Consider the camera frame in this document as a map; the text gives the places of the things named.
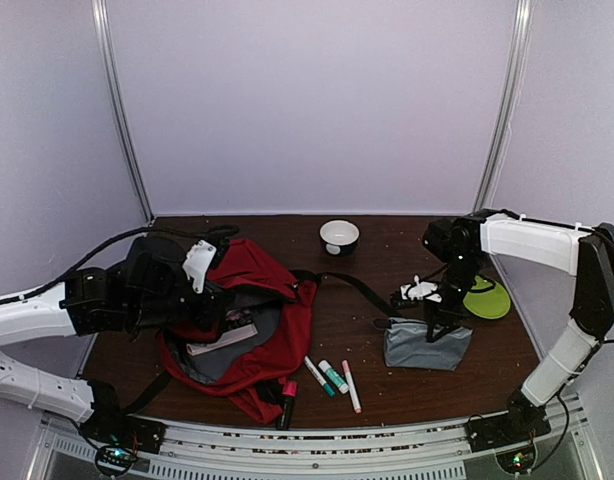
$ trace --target pink marker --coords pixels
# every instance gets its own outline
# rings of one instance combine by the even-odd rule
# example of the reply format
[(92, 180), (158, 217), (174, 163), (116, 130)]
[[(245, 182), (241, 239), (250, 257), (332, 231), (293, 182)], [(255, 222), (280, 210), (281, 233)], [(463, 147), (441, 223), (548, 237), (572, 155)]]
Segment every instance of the pink marker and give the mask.
[(354, 385), (354, 378), (351, 376), (351, 370), (349, 369), (349, 363), (347, 360), (343, 360), (343, 370), (345, 371), (345, 380), (347, 380), (347, 385), (349, 385), (351, 404), (354, 407), (354, 411), (356, 413), (360, 413), (363, 410), (360, 408), (360, 399), (358, 398), (358, 392), (356, 391), (356, 386)]

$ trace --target marker cap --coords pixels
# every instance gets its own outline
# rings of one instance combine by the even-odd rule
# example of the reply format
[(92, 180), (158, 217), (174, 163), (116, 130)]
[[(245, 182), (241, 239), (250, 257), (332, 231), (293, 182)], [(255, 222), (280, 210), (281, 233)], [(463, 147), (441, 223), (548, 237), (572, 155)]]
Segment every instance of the marker cap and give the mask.
[(327, 395), (329, 395), (330, 397), (333, 397), (333, 396), (336, 395), (336, 392), (334, 391), (333, 388), (331, 388), (331, 386), (329, 384), (323, 385), (323, 388), (327, 392)]

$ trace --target marker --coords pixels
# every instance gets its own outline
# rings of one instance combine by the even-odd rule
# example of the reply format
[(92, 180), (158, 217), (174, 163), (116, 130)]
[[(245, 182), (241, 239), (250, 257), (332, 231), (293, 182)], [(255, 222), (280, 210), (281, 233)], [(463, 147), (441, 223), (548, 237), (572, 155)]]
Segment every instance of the marker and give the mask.
[(276, 421), (276, 428), (278, 430), (289, 430), (291, 415), (294, 413), (294, 398), (296, 398), (297, 390), (298, 384), (292, 381), (287, 382), (283, 387), (283, 413), (280, 414)]
[(349, 385), (345, 383), (343, 377), (341, 377), (334, 367), (332, 367), (327, 360), (321, 360), (318, 364), (320, 369), (327, 375), (327, 377), (338, 387), (340, 393), (347, 393), (349, 391)]
[(351, 396), (351, 404), (354, 407), (354, 411), (356, 413), (362, 412), (362, 408), (360, 408), (360, 399), (358, 398), (358, 392), (356, 391), (356, 386), (354, 385), (354, 378), (351, 376), (351, 370), (349, 369), (349, 363), (347, 360), (343, 360), (343, 370), (345, 371), (345, 379), (349, 384), (349, 395)]
[(334, 389), (331, 388), (331, 386), (327, 383), (327, 380), (325, 380), (325, 377), (323, 377), (320, 374), (320, 372), (316, 368), (316, 365), (314, 365), (311, 362), (309, 357), (305, 357), (305, 366), (307, 367), (307, 370), (309, 370), (311, 374), (314, 376), (316, 381), (320, 383), (320, 386), (325, 389), (325, 391), (327, 392), (327, 395), (329, 395), (330, 397), (333, 397), (334, 395), (336, 395), (336, 392), (334, 391)]

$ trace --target bag strap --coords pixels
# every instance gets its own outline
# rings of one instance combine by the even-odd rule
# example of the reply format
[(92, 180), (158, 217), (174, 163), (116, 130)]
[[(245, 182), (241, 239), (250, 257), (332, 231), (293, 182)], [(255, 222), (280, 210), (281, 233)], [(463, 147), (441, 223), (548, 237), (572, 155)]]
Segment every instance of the bag strap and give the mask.
[(309, 270), (292, 270), (292, 275), (294, 275), (299, 281), (310, 281), (314, 282), (317, 285), (320, 285), (323, 277), (334, 277), (338, 280), (342, 280), (345, 283), (348, 283), (356, 290), (358, 290), (363, 297), (365, 297), (369, 302), (376, 307), (378, 310), (383, 312), (388, 317), (402, 317), (402, 314), (392, 307), (389, 303), (383, 300), (380, 295), (378, 295), (371, 287), (369, 287), (366, 283), (359, 280), (358, 278), (347, 275), (346, 273), (335, 273), (335, 272), (321, 272), (321, 273), (313, 273)]
[(121, 410), (123, 415), (132, 415), (140, 412), (143, 408), (151, 403), (171, 382), (171, 374), (165, 370), (158, 375), (143, 392), (138, 395), (138, 398)]

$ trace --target black marker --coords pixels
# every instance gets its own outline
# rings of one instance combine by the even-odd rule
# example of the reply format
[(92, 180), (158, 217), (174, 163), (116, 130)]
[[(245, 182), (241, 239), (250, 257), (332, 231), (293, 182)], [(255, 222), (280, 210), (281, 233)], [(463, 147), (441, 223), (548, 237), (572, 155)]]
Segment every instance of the black marker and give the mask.
[(297, 390), (298, 384), (293, 381), (287, 382), (283, 387), (283, 413), (281, 413), (278, 420), (276, 420), (276, 429), (289, 430), (291, 415), (294, 413), (294, 399)]

